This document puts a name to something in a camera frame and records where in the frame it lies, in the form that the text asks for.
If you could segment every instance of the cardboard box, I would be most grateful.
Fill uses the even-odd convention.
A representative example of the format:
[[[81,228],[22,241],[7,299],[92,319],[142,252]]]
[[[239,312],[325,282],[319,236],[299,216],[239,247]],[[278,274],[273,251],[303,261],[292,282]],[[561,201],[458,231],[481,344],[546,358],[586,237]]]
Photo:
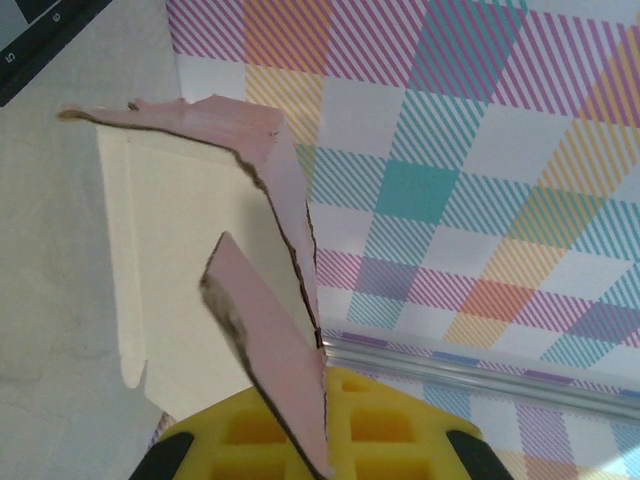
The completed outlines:
[[[249,387],[242,366],[252,372],[251,363],[257,376],[268,376],[262,367],[275,362],[288,369],[276,376],[322,387],[315,242],[305,178],[282,112],[215,96],[129,107],[69,107],[60,114],[97,128],[126,384],[144,382],[147,397],[177,420]],[[264,302],[275,308],[277,299],[286,314],[260,324],[252,310],[246,328],[261,343],[257,349],[243,350],[237,336],[231,340],[240,343],[229,344],[233,322],[216,325],[198,289],[224,232],[219,248],[234,260],[220,260],[224,273],[212,260],[218,276],[205,278],[222,284],[241,278],[234,288],[246,291],[239,300],[234,290],[237,308],[261,309]],[[248,273],[236,278],[234,263]],[[321,394],[315,402],[323,405]]]

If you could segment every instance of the yellow foam holder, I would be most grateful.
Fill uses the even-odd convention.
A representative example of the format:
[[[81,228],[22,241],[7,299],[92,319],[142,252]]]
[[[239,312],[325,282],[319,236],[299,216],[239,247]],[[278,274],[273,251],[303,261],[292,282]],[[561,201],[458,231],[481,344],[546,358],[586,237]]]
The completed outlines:
[[[352,371],[327,369],[335,480],[469,480],[447,438],[472,423]],[[255,388],[167,430],[194,440],[174,480],[306,480],[311,473]]]

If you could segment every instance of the plaid backdrop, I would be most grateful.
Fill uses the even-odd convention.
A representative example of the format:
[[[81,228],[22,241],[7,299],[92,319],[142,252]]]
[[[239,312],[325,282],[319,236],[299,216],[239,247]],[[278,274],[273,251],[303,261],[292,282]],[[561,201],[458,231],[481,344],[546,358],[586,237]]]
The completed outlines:
[[[637,0],[168,10],[185,95],[286,112],[323,317],[637,380]]]

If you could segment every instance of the torn cardboard edge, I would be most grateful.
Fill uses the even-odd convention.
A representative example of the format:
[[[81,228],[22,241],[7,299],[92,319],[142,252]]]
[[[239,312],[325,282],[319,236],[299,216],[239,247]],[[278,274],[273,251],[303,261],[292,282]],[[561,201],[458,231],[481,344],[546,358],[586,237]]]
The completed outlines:
[[[193,104],[184,99],[161,104],[136,100],[129,104],[128,110],[83,109],[73,105],[64,108],[58,118],[155,131],[230,151],[238,166],[269,201],[300,281],[300,293],[312,322],[316,347],[324,348],[317,320],[317,244],[306,201],[306,180],[299,166],[291,168],[293,163],[298,165],[297,154],[280,110],[214,95]],[[278,161],[282,158],[289,161]]]
[[[331,469],[322,352],[310,348],[299,330],[291,328],[292,319],[230,234],[220,238],[200,290],[205,304],[235,345],[252,383],[314,478],[328,478]]]
[[[156,105],[137,101],[127,111],[69,107],[59,117],[155,131],[226,149],[265,194],[299,281],[315,345],[305,340],[229,234],[220,237],[209,259],[200,285],[202,299],[314,477],[330,477],[326,366],[317,322],[317,247],[306,180],[282,112],[214,96],[194,104],[183,99]]]

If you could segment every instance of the box flap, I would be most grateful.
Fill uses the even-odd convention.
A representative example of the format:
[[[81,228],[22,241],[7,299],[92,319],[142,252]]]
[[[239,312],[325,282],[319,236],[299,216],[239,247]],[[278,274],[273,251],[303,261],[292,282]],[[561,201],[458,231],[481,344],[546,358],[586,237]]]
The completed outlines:
[[[224,231],[320,345],[306,181],[280,111],[212,97],[60,116],[97,124],[129,386],[146,366],[147,396],[176,419],[250,386],[196,285]]]
[[[245,371],[314,477],[327,478],[322,352],[305,341],[230,234],[220,238],[200,288]]]

